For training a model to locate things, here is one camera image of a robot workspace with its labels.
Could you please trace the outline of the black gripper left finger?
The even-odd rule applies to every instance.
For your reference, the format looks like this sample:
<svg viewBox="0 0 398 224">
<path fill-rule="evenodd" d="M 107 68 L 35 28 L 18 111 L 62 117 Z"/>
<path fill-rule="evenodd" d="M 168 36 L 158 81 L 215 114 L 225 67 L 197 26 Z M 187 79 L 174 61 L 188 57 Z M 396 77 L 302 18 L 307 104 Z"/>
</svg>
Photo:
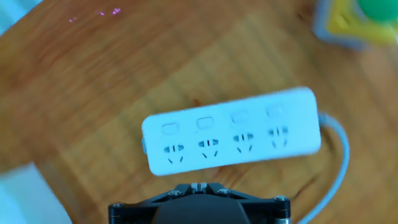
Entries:
<svg viewBox="0 0 398 224">
<path fill-rule="evenodd" d="M 174 189 L 137 203 L 116 202 L 108 206 L 108 217 L 153 217 L 157 209 L 173 199 L 192 195 L 196 189 L 191 184 L 178 184 Z"/>
</svg>

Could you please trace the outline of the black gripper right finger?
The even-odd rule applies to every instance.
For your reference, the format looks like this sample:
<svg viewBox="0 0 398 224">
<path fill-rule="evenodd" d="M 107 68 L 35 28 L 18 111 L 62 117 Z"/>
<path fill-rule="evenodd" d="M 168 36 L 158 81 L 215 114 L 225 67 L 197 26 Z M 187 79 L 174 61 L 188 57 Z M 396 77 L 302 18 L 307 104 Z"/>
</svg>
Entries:
<svg viewBox="0 0 398 224">
<path fill-rule="evenodd" d="M 204 187 L 201 183 L 201 191 L 205 194 L 226 197 L 238 202 L 247 216 L 263 214 L 268 218 L 290 218 L 290 200 L 285 196 L 273 198 L 259 198 L 237 190 L 227 189 L 219 183 L 209 183 Z"/>
</svg>

